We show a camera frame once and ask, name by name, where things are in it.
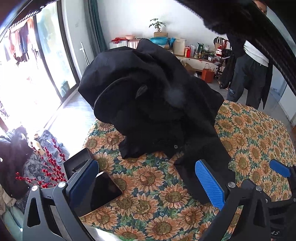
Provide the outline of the black jacket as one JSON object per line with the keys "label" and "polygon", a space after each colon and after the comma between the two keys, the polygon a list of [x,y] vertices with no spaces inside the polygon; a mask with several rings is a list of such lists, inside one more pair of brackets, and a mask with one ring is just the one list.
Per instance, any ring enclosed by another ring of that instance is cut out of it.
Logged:
{"label": "black jacket", "polygon": [[148,39],[141,39],[136,49],[119,47],[98,54],[78,91],[98,120],[125,137],[119,144],[123,158],[182,153],[173,170],[195,200],[209,203],[195,174],[196,161],[205,160],[225,177],[231,160],[214,127],[224,102],[219,92]]}

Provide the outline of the black smartphone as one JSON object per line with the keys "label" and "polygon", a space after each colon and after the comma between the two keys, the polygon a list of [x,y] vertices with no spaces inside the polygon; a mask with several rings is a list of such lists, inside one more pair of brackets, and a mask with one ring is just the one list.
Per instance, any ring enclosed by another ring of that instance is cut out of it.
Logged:
{"label": "black smartphone", "polygon": [[111,177],[106,172],[100,172],[82,195],[81,202],[75,205],[74,211],[79,217],[86,216],[121,195],[122,191]]}

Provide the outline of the sunflower pattern tablecloth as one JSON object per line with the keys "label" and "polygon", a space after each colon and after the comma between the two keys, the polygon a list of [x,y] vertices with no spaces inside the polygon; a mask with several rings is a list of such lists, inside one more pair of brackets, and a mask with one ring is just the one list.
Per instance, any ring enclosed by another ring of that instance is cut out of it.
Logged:
{"label": "sunflower pattern tablecloth", "polygon": [[[273,159],[295,164],[295,147],[281,121],[224,101],[215,130],[231,157],[229,168],[237,185],[250,179],[272,201],[291,197],[288,180],[269,166]],[[123,194],[81,221],[122,240],[199,240],[218,209],[193,196],[198,183],[195,162],[182,165],[181,152],[172,157],[154,152],[124,159],[119,151],[122,140],[123,135],[109,123],[96,121],[91,128],[84,145]]]}

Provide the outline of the black phone stand box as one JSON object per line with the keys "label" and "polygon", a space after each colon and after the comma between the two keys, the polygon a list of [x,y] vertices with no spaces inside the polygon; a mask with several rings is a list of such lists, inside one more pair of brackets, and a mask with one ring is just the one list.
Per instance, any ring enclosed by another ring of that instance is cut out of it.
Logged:
{"label": "black phone stand box", "polygon": [[84,148],[74,156],[70,157],[63,163],[66,179],[69,180],[71,176],[78,172],[84,164],[89,160],[94,160],[94,155],[88,148]]}

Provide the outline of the dark teal curtain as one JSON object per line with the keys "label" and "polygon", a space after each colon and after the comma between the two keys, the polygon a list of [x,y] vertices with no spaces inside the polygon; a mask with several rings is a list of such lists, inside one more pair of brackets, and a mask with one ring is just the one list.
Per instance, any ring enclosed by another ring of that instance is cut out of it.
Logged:
{"label": "dark teal curtain", "polygon": [[98,3],[97,0],[85,0],[83,4],[90,45],[94,57],[96,57],[99,53],[107,50],[99,18]]}

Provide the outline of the teal plastic basin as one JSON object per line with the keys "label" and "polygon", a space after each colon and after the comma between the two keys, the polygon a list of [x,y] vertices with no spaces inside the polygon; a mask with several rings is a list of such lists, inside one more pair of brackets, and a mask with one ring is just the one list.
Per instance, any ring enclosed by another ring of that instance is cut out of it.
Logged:
{"label": "teal plastic basin", "polygon": [[149,39],[152,43],[156,45],[166,45],[168,43],[168,37],[153,37]]}

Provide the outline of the red berry branches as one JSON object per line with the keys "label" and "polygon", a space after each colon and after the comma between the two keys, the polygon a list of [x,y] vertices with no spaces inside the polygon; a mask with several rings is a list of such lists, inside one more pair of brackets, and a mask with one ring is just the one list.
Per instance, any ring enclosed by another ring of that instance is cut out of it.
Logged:
{"label": "red berry branches", "polygon": [[58,161],[47,147],[38,147],[34,145],[33,142],[30,143],[29,147],[44,166],[44,168],[41,169],[43,176],[39,180],[37,178],[24,177],[19,172],[16,172],[15,180],[23,181],[27,184],[34,184],[41,188],[56,187],[60,182],[66,182],[66,174],[62,171],[62,167],[58,164]]}

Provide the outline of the orange paper bag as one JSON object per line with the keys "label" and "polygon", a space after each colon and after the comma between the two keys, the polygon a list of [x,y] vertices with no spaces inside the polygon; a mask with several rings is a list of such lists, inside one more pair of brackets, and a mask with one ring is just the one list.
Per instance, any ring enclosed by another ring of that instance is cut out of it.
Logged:
{"label": "orange paper bag", "polygon": [[215,72],[210,68],[209,63],[205,64],[205,67],[202,70],[201,79],[204,80],[206,83],[212,83],[214,79]]}

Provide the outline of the person in black coat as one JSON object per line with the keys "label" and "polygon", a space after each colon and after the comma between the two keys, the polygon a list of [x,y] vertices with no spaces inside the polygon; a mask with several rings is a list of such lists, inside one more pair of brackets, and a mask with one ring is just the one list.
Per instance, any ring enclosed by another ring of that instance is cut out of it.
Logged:
{"label": "person in black coat", "polygon": [[228,34],[230,60],[219,78],[221,89],[228,89],[227,100],[237,102],[247,89],[246,105],[255,109],[266,105],[273,76],[273,64],[250,42]]}

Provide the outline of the beige plastic bucket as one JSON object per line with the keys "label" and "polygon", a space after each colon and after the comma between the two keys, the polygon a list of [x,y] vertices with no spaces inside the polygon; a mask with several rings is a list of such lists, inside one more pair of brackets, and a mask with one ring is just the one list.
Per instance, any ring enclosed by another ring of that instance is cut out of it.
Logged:
{"label": "beige plastic bucket", "polygon": [[185,54],[186,39],[175,39],[173,43],[173,53],[175,55],[184,56]]}

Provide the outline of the potted green plant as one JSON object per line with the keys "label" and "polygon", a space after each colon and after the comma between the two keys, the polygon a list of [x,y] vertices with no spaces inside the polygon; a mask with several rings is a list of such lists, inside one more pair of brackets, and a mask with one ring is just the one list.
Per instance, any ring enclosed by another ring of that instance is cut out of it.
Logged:
{"label": "potted green plant", "polygon": [[157,32],[161,32],[162,27],[165,27],[166,23],[159,21],[158,18],[153,18],[150,20],[149,27],[153,27],[156,29]]}

